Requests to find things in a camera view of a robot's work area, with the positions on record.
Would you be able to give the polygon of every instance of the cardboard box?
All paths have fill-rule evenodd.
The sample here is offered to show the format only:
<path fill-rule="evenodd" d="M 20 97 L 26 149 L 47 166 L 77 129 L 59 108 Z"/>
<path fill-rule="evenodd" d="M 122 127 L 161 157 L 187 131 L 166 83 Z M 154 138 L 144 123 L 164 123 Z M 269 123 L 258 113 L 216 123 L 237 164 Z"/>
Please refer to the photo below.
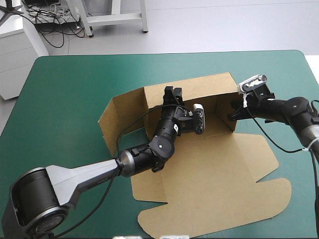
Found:
<path fill-rule="evenodd" d="M 182 87 L 187 107 L 204 106 L 206 129 L 201 135 L 178 137 L 175 154 L 162 171 L 132 177 L 135 199 L 167 203 L 140 212 L 143 230 L 154 238 L 195 237 L 282 212 L 291 197 L 290 182 L 280 178 L 256 183 L 278 162 L 262 136 L 233 132 L 236 122 L 227 115 L 234 111 L 230 102 L 240 96 L 229 73 L 146 86 L 112 98 L 99 120 L 110 152 L 115 153 L 123 128 L 162 104 L 165 86 Z M 130 131 L 145 127 L 152 138 L 159 118 L 160 110 L 154 111 Z"/>

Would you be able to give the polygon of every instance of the cable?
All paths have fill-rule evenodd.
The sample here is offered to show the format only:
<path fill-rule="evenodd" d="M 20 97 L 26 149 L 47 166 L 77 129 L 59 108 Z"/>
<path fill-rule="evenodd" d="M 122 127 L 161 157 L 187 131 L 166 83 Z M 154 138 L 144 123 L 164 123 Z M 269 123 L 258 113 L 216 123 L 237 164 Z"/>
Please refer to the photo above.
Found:
<path fill-rule="evenodd" d="M 124 128 L 118 138 L 116 139 L 116 151 L 117 151 L 117 154 L 118 154 L 118 158 L 119 160 L 121 161 L 121 154 L 120 154 L 120 141 L 121 141 L 121 138 L 123 136 L 123 134 L 132 126 L 134 125 L 135 123 L 137 123 L 139 120 L 141 120 L 144 116 L 148 115 L 149 113 L 157 110 L 157 109 L 161 109 L 161 108 L 165 108 L 165 107 L 181 107 L 185 110 L 187 110 L 188 112 L 191 111 L 189 108 L 185 107 L 185 106 L 180 106 L 180 105 L 161 105 L 161 106 L 155 106 L 154 108 L 148 110 L 147 112 L 145 112 L 144 114 L 142 114 L 139 118 L 137 118 L 133 123 L 131 123 L 130 125 L 128 125 L 126 128 Z"/>
<path fill-rule="evenodd" d="M 6 12 L 10 12 L 10 13 L 12 13 L 12 14 L 15 14 L 15 15 L 22 16 L 23 18 L 25 18 L 25 19 L 27 19 L 29 22 L 31 22 L 31 23 L 34 25 L 35 28 L 37 28 L 37 26 L 36 26 L 29 18 L 27 18 L 26 16 L 23 16 L 22 14 L 19 14 L 19 13 L 12 12 L 12 11 L 7 10 L 7 9 L 3 9 L 3 10 L 6 11 Z M 63 42 L 62 42 L 61 46 L 55 46 L 55 45 L 53 45 L 51 42 L 49 42 L 49 40 L 45 37 L 45 34 L 43 34 L 41 31 L 40 31 L 40 34 L 43 36 L 44 40 L 45 40 L 47 43 L 49 43 L 51 46 L 53 46 L 53 47 L 55 47 L 55 48 L 61 48 L 61 47 L 63 47 L 63 45 L 64 45 L 64 35 L 63 35 Z"/>
<path fill-rule="evenodd" d="M 317 167 L 316 167 L 316 160 L 312 150 L 310 150 L 310 155 L 313 162 L 314 167 L 314 176 L 315 176 L 315 192 L 316 192 L 316 199 L 315 199 L 315 215 L 316 215 L 316 230 L 317 236 L 319 237 L 319 190 L 318 190 L 318 178 L 317 178 Z"/>
<path fill-rule="evenodd" d="M 278 149 L 282 150 L 283 152 L 286 152 L 286 153 L 297 153 L 299 151 L 302 151 L 303 148 L 299 148 L 299 149 L 296 149 L 296 150 L 292 150 L 292 151 L 289 151 L 289 150 L 286 150 L 282 147 L 280 147 L 278 144 L 276 144 L 271 138 L 270 136 L 264 131 L 264 129 L 261 127 L 261 125 L 257 122 L 257 120 L 253 117 L 253 115 L 250 113 L 250 110 L 248 109 L 248 107 L 246 107 L 247 109 L 247 112 L 248 114 L 250 115 L 250 117 L 253 119 L 253 121 L 256 123 L 256 125 L 259 127 L 259 129 L 264 133 L 264 135 L 271 141 L 271 143 L 274 144 L 274 146 L 276 146 Z"/>
<path fill-rule="evenodd" d="M 70 227 L 69 229 L 65 230 L 64 232 L 62 232 L 62 233 L 60 233 L 60 234 L 54 236 L 54 237 L 53 237 L 54 239 L 59 238 L 59 237 L 65 235 L 65 234 L 67 234 L 68 232 L 74 230 L 74 229 L 77 228 L 79 225 L 81 225 L 82 223 L 84 223 L 90 216 L 92 216 L 92 214 L 95 213 L 96 210 L 99 209 L 99 207 L 102 205 L 104 199 L 106 198 L 108 192 L 110 191 L 110 188 L 111 188 L 111 185 L 112 185 L 112 183 L 113 183 L 113 181 L 114 181 L 114 178 L 115 178 L 115 176 L 118 175 L 118 173 L 119 173 L 119 168 L 116 168 L 116 170 L 114 171 L 114 173 L 113 173 L 113 175 L 112 175 L 112 177 L 111 177 L 111 180 L 110 180 L 110 182 L 109 182 L 109 184 L 108 184 L 108 186 L 107 186 L 107 188 L 106 188 L 106 190 L 105 190 L 105 192 L 104 192 L 104 194 L 103 194 L 103 196 L 102 196 L 100 202 L 96 205 L 96 207 L 95 207 L 92 211 L 90 211 L 90 213 L 89 213 L 85 218 L 83 218 L 81 221 L 79 221 L 77 224 L 75 224 L 74 226 L 72 226 L 72 227 Z"/>
<path fill-rule="evenodd" d="M 66 32 L 64 32 L 64 31 L 63 31 L 63 28 L 61 28 L 60 31 L 56 29 L 56 27 L 55 27 L 56 25 L 60 25 L 60 26 L 61 26 L 63 23 L 66 23 L 67 20 L 68 20 L 70 17 L 72 17 L 72 18 L 75 20 L 75 22 L 76 22 L 75 17 L 72 15 L 71 11 L 68 10 L 66 7 L 55 5 L 55 12 L 51 12 L 51 11 L 42 10 L 42 7 L 43 7 L 43 6 L 41 6 L 39 9 L 35 9 L 32 5 L 27 5 L 27 4 L 24 2 L 24 0 L 22 0 L 22 3 L 29 8 L 29 9 L 26 9 L 26 11 L 29 13 L 29 15 L 30 15 L 31 17 L 34 18 L 35 24 L 34 24 L 28 17 L 25 17 L 25 16 L 22 15 L 22 14 L 14 13 L 14 12 L 11 12 L 10 10 L 7 10 L 7 9 L 5 9 L 5 11 L 11 12 L 11 13 L 16 14 L 16 15 L 20 15 L 21 17 L 23 17 L 23 18 L 27 19 L 29 22 L 31 22 L 31 23 L 34 25 L 34 27 L 38 30 L 38 32 L 42 35 L 42 37 L 44 38 L 44 40 L 45 40 L 46 42 L 48 42 L 48 44 L 51 45 L 52 47 L 54 47 L 54 48 L 61 48 L 61 47 L 63 47 L 63 46 L 64 46 L 64 42 L 65 42 L 64 35 L 75 35 L 75 36 L 77 36 L 77 37 L 79 37 L 79 38 L 84 38 L 84 37 L 85 37 L 84 27 L 82 27 L 82 26 L 81 26 L 81 29 L 80 29 L 78 32 L 75 32 L 75 31 L 70 27 L 70 25 L 67 25 L 67 26 L 69 27 L 69 29 L 72 31 L 72 33 L 66 33 Z M 58 8 L 61 8 L 61 9 L 62 9 L 62 12 L 57 12 L 57 9 L 58 9 Z M 68 14 L 69 14 L 69 16 L 68 16 L 67 19 L 65 18 L 66 12 L 68 12 Z M 51 22 L 49 22 L 47 19 L 45 19 L 45 18 L 42 17 L 42 16 L 44 16 L 44 17 L 50 17 L 50 18 L 53 19 L 54 27 L 53 27 L 52 30 L 46 31 L 46 30 L 42 29 L 39 25 L 37 25 L 37 23 L 44 23 L 42 20 L 44 20 L 46 23 L 51 23 Z M 53 33 L 53 32 L 58 32 L 58 33 L 61 33 L 61 34 L 62 34 L 62 44 L 61 44 L 61 45 L 59 45 L 59 46 L 53 45 L 53 44 L 45 37 L 45 35 L 48 35 L 48 34 Z"/>

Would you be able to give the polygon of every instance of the black robot arm segment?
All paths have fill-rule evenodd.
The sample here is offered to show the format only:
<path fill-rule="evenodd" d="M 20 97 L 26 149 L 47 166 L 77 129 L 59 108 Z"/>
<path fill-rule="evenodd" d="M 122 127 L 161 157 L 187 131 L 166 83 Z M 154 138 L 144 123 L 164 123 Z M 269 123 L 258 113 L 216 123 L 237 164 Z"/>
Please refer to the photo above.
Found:
<path fill-rule="evenodd" d="M 257 75 L 240 83 L 238 92 L 244 95 L 244 103 L 232 103 L 236 111 L 228 116 L 229 119 L 242 120 L 258 117 L 265 119 L 266 123 L 274 121 L 285 123 L 295 131 L 301 144 L 308 147 L 314 139 L 319 137 L 317 111 L 313 111 L 309 101 L 303 97 L 294 97 L 287 101 L 276 100 L 266 82 L 265 75 Z M 312 145 L 316 155 L 318 155 L 317 144 Z"/>
<path fill-rule="evenodd" d="M 203 133 L 202 105 L 189 111 L 181 88 L 166 87 L 161 118 L 149 143 L 120 151 L 117 158 L 78 168 L 55 165 L 35 168 L 10 187 L 9 201 L 2 217 L 5 239 L 46 239 L 75 209 L 82 192 L 115 176 L 130 177 L 145 170 L 157 172 L 174 154 L 177 136 L 185 132 Z"/>
<path fill-rule="evenodd" d="M 166 86 L 163 96 L 161 118 L 148 144 L 126 149 L 120 154 L 121 174 L 126 177 L 152 169 L 157 172 L 172 157 L 174 143 L 182 133 L 195 132 L 202 134 L 205 129 L 204 109 L 194 104 L 193 112 L 184 107 L 181 88 Z"/>

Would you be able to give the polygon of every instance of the gray floor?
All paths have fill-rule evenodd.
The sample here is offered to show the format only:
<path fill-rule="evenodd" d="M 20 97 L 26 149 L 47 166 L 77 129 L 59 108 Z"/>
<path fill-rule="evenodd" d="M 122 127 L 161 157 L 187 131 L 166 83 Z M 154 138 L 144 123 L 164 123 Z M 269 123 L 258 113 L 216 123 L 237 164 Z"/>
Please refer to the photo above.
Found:
<path fill-rule="evenodd" d="M 107 0 L 85 0 L 88 12 L 110 11 Z M 319 0 L 146 0 L 149 33 L 141 24 L 94 28 L 93 38 L 66 37 L 50 55 L 176 53 L 297 49 L 319 55 Z M 122 0 L 122 12 L 139 10 Z M 48 36 L 61 44 L 61 35 Z M 311 67 L 318 74 L 319 59 Z M 0 133 L 16 99 L 0 98 Z"/>

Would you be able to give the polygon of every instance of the green tabletop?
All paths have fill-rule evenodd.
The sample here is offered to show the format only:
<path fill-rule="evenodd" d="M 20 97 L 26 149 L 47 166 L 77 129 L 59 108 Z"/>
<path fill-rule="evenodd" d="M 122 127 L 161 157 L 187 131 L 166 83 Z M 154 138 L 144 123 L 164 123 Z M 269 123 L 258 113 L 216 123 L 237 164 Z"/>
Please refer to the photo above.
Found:
<path fill-rule="evenodd" d="M 319 98 L 318 84 L 299 51 L 38 58 L 0 137 L 0 214 L 4 212 L 9 185 L 26 170 L 51 164 L 72 168 L 110 158 L 97 121 L 111 97 L 145 85 L 222 72 L 230 72 L 237 83 L 255 74 L 265 74 L 269 88 L 278 99 Z M 301 146 L 293 131 L 284 124 L 271 123 L 264 128 L 282 147 Z M 238 122 L 236 132 L 261 134 L 251 119 Z M 122 147 L 146 140 L 145 132 L 139 130 L 127 135 Z M 288 207 L 272 219 L 203 237 L 316 236 L 310 154 L 286 154 L 271 147 L 280 166 L 263 180 L 279 177 L 290 180 L 293 190 Z M 100 200 L 105 187 L 106 184 L 102 184 L 83 193 L 77 210 L 71 211 L 56 231 L 69 228 L 85 216 Z M 101 208 L 66 237 L 141 235 L 147 238 L 137 215 L 156 205 L 134 200 L 130 179 L 119 177 Z"/>

